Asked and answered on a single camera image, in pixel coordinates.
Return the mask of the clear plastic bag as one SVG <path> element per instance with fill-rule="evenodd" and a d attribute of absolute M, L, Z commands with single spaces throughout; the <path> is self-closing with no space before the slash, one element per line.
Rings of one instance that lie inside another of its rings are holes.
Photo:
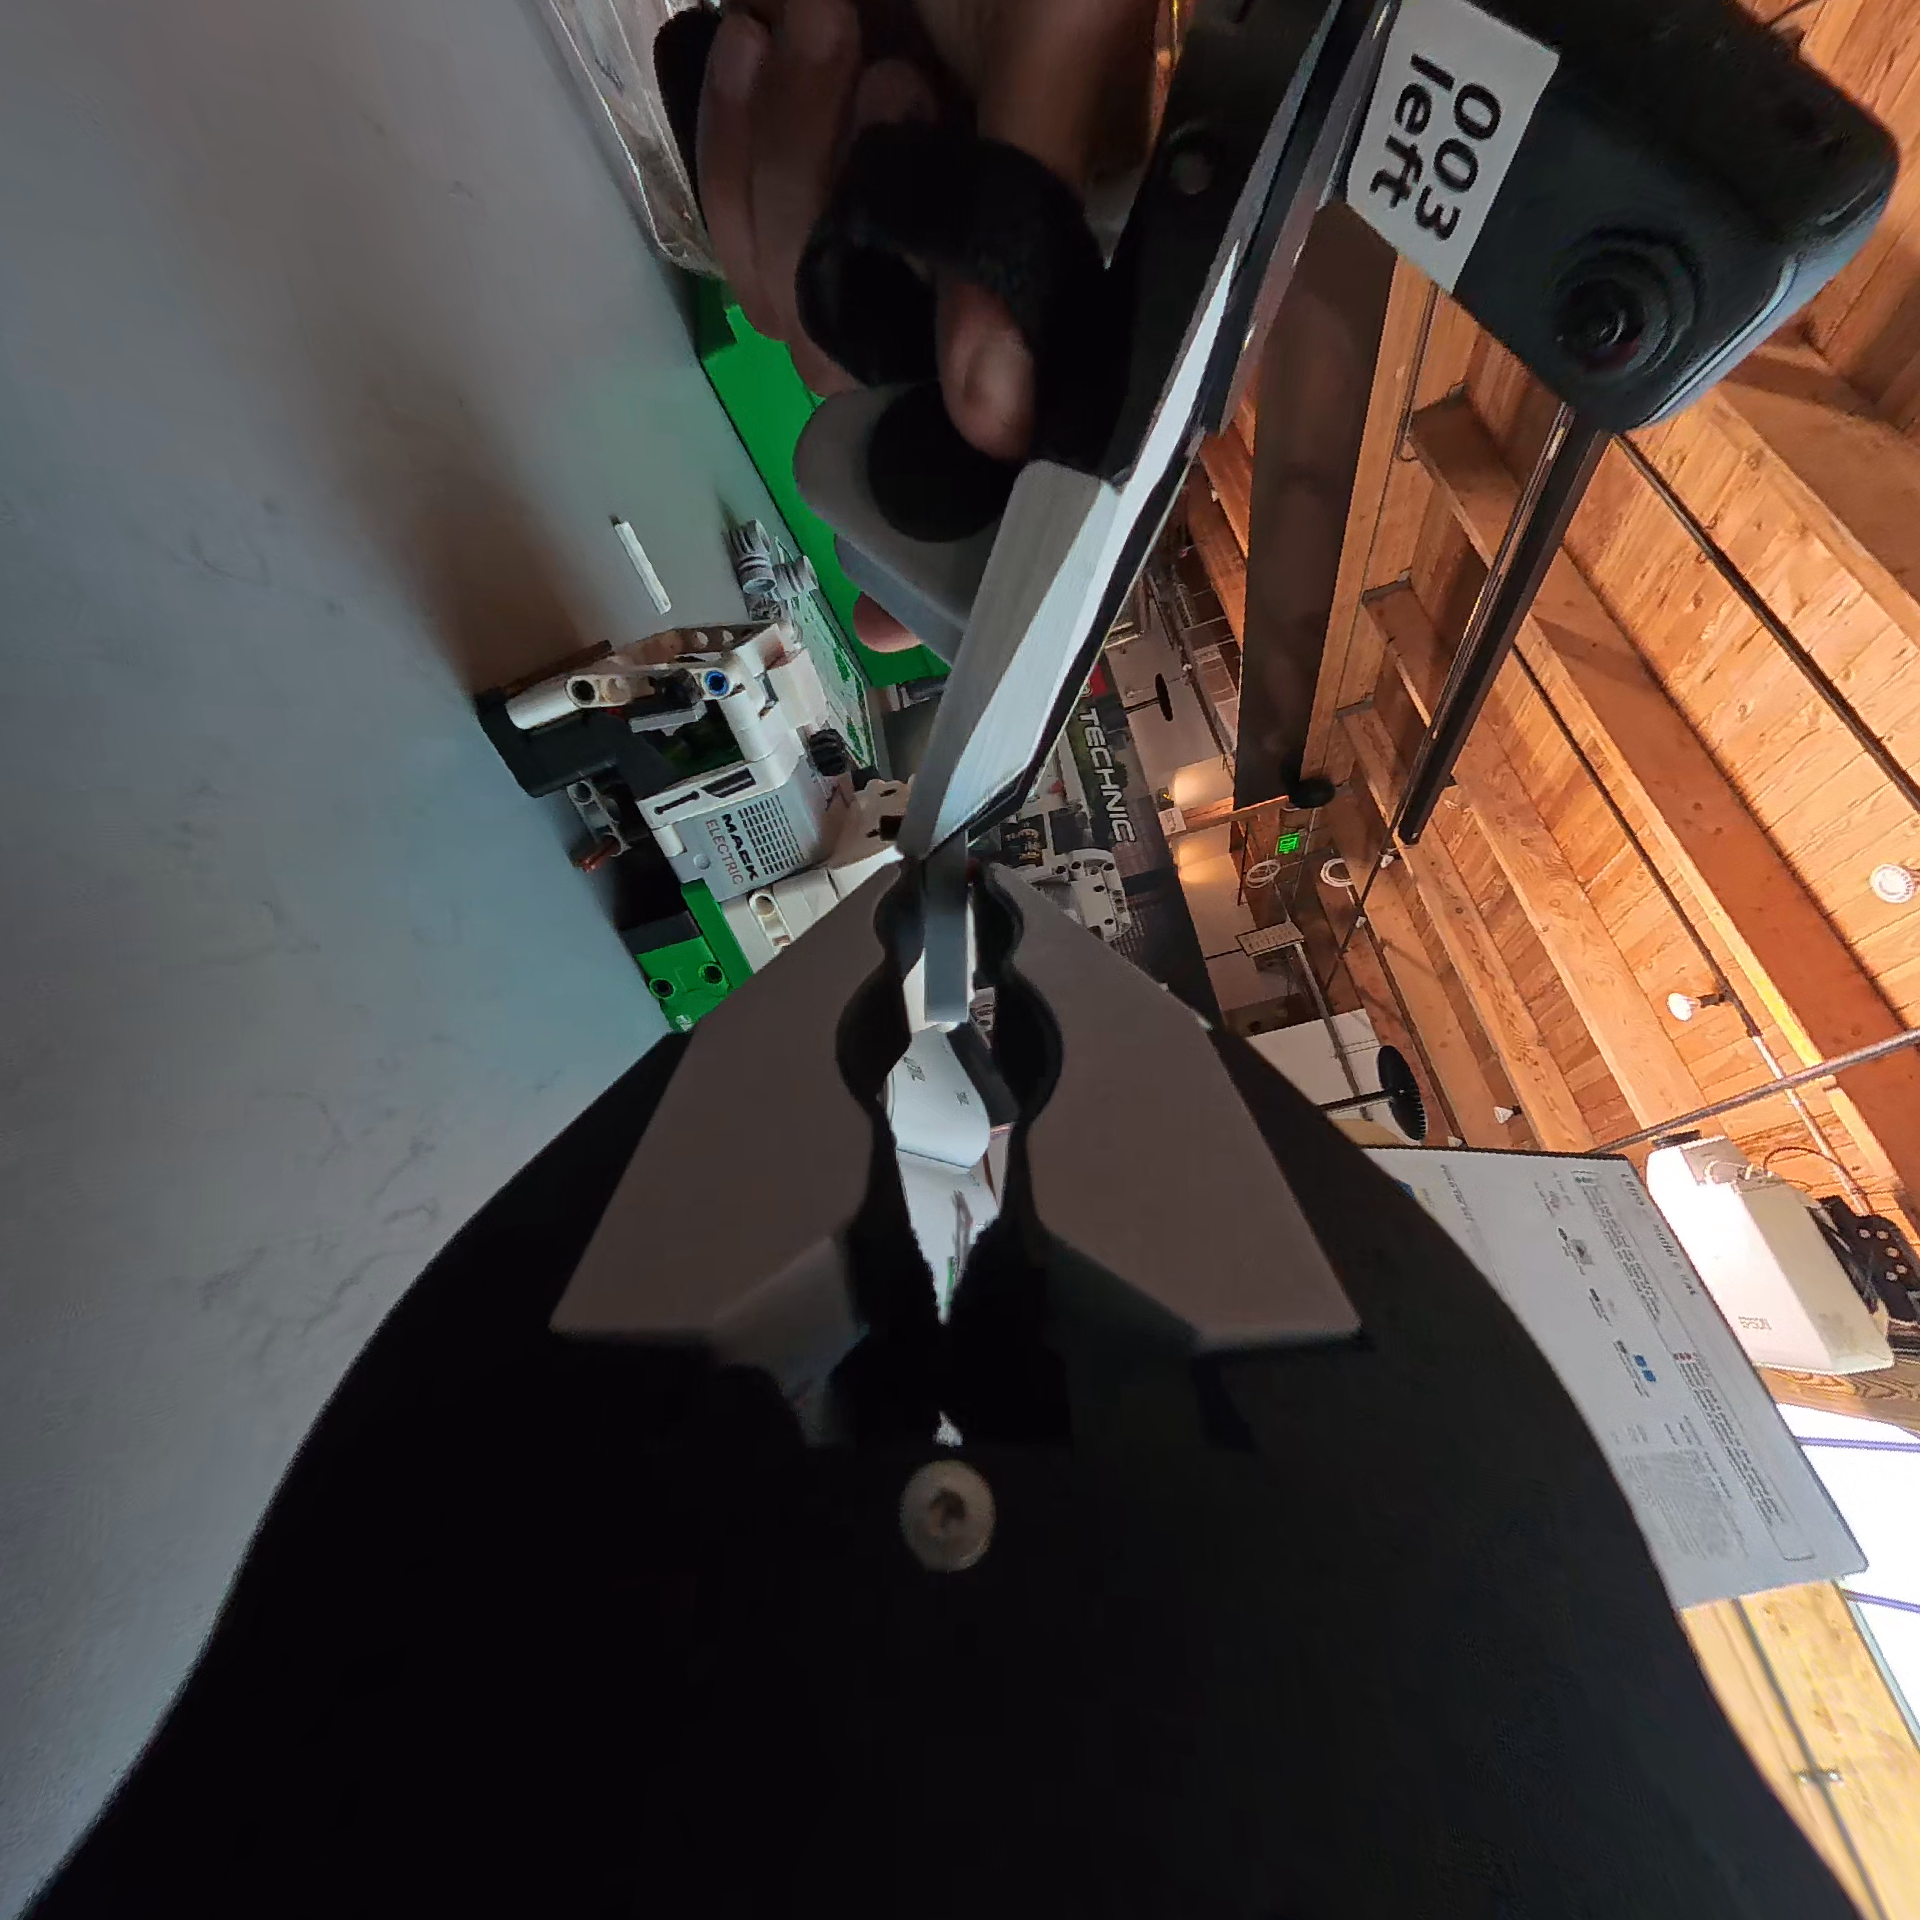
<path fill-rule="evenodd" d="M 698 192 L 698 117 L 719 3 L 539 1 L 635 229 L 662 261 L 721 277 Z"/>

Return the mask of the green plastic bin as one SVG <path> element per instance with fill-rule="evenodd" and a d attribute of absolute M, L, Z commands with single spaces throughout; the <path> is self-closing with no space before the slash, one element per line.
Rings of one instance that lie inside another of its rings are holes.
<path fill-rule="evenodd" d="M 794 474 L 799 437 L 820 398 L 795 373 L 788 350 L 758 334 L 723 279 L 696 277 L 694 286 L 694 339 L 710 385 L 779 510 L 792 545 L 813 565 L 827 615 L 867 682 L 941 681 L 950 666 L 922 643 L 875 652 L 854 627 L 858 590 L 840 565 L 827 522 L 806 505 Z"/>

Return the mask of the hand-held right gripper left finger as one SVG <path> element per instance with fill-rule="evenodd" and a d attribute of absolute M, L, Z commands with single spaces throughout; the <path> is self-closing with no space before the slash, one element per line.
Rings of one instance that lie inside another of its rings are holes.
<path fill-rule="evenodd" d="M 883 1098 L 842 1063 L 868 988 L 856 1045 L 879 1047 L 881 1075 L 907 1045 L 884 917 L 904 874 L 872 874 L 683 1040 L 554 1333 L 755 1369 L 806 1440 L 854 1438 L 835 1372 L 890 1285 L 922 1280 Z"/>

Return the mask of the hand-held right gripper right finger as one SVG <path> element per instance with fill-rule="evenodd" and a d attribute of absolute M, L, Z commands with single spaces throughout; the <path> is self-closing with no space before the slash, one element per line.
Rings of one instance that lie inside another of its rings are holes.
<path fill-rule="evenodd" d="M 1163 983 L 987 865 L 1011 922 L 1000 1011 L 1039 1226 L 1158 1306 L 1199 1354 L 1339 1342 L 1355 1306 L 1259 1136 L 1211 1027 Z"/>

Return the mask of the white projector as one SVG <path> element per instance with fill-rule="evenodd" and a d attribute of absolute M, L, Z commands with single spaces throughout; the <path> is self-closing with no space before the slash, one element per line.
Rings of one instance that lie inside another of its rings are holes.
<path fill-rule="evenodd" d="M 1894 1365 L 1811 1200 L 1736 1141 L 1670 1141 L 1647 1157 L 1643 1182 L 1755 1365 L 1834 1377 Z"/>

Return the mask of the black lego set box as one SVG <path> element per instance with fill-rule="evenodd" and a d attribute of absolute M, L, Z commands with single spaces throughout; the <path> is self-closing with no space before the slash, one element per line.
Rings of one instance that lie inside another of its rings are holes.
<path fill-rule="evenodd" d="M 1158 631 L 1126 627 L 1094 665 L 1014 810 L 971 833 L 971 857 L 1019 874 L 1201 1017 L 1220 1013 L 1163 826 L 1172 778 L 1220 771 L 1211 729 Z"/>

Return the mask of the dark grey lego beam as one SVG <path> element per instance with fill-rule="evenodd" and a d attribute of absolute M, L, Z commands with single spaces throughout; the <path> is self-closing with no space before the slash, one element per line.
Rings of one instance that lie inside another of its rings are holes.
<path fill-rule="evenodd" d="M 963 830 L 923 857 L 923 1024 L 952 1031 L 971 1018 L 971 849 Z"/>

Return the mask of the white lego truck model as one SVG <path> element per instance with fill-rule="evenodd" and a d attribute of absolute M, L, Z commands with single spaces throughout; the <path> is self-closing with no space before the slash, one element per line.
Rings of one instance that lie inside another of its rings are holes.
<path fill-rule="evenodd" d="M 680 905 L 623 942 L 675 1033 L 902 857 L 911 784 L 875 766 L 790 615 L 495 686 L 477 718 L 529 796 L 575 809 L 577 867 L 662 857 Z"/>

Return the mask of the printed instruction sheet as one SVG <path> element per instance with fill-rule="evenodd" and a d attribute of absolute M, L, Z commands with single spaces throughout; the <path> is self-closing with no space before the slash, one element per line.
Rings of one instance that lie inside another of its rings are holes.
<path fill-rule="evenodd" d="M 1869 1564 L 1633 1162 L 1368 1155 L 1478 1264 L 1595 1434 L 1679 1609 Z"/>

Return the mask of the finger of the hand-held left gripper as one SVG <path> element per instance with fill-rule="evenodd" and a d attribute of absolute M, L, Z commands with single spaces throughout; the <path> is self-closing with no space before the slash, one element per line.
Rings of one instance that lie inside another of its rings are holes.
<path fill-rule="evenodd" d="M 1115 601 L 1126 597 L 1130 579 L 1142 565 L 1142 538 L 1151 535 L 1156 517 L 1163 513 L 1163 497 L 1174 481 L 1178 457 L 1190 453 L 1190 442 L 1197 433 L 1203 387 L 1211 368 L 1215 346 L 1219 346 L 1227 325 L 1227 309 L 1235 293 L 1243 250 L 1240 243 L 1227 245 L 1220 261 L 1211 265 L 1206 297 L 1197 307 L 1195 318 L 1190 325 L 1190 336 L 1183 339 L 1181 352 L 1167 375 L 1163 391 L 1156 394 L 1147 430 L 1144 430 L 1142 449 L 1133 455 L 1130 465 L 1115 480 L 1094 474 L 1094 478 L 1101 478 L 1123 490 L 1123 517 L 1115 524 L 1115 569 L 1112 570 L 1110 585 L 1105 590 L 1099 613 L 1094 617 L 1094 634 L 1080 657 L 1067 668 L 1067 682 L 1051 713 L 1055 727 L 1046 753 L 1062 729 L 1059 709 L 1075 700 L 1076 688 L 1091 672 L 1094 656 L 1101 650 L 1103 638 L 1115 617 Z M 1012 798 L 1019 796 L 1007 794 L 977 826 L 982 826 L 984 821 L 998 814 L 1002 805 Z"/>
<path fill-rule="evenodd" d="M 1094 474 L 1057 462 L 1019 473 L 911 782 L 907 857 L 938 853 L 1027 791 L 1114 579 L 1121 517 L 1123 490 Z"/>

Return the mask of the round black lamp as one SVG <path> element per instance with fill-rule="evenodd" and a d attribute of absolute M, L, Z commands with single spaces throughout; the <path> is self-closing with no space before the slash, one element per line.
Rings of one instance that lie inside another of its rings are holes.
<path fill-rule="evenodd" d="M 1307 1093 L 1336 1130 L 1366 1148 L 1423 1146 L 1430 1141 L 1427 1095 L 1398 1047 L 1363 1049 L 1363 1057 L 1343 1047 L 1336 1061 L 1347 1084 Z"/>

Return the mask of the person's left hand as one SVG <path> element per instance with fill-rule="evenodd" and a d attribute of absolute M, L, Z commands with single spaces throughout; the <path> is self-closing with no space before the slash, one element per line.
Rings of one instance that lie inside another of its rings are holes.
<path fill-rule="evenodd" d="M 931 382 L 950 465 L 1083 435 L 1094 211 L 1142 177 L 1156 3 L 705 3 L 655 39 L 712 268 L 815 394 Z"/>

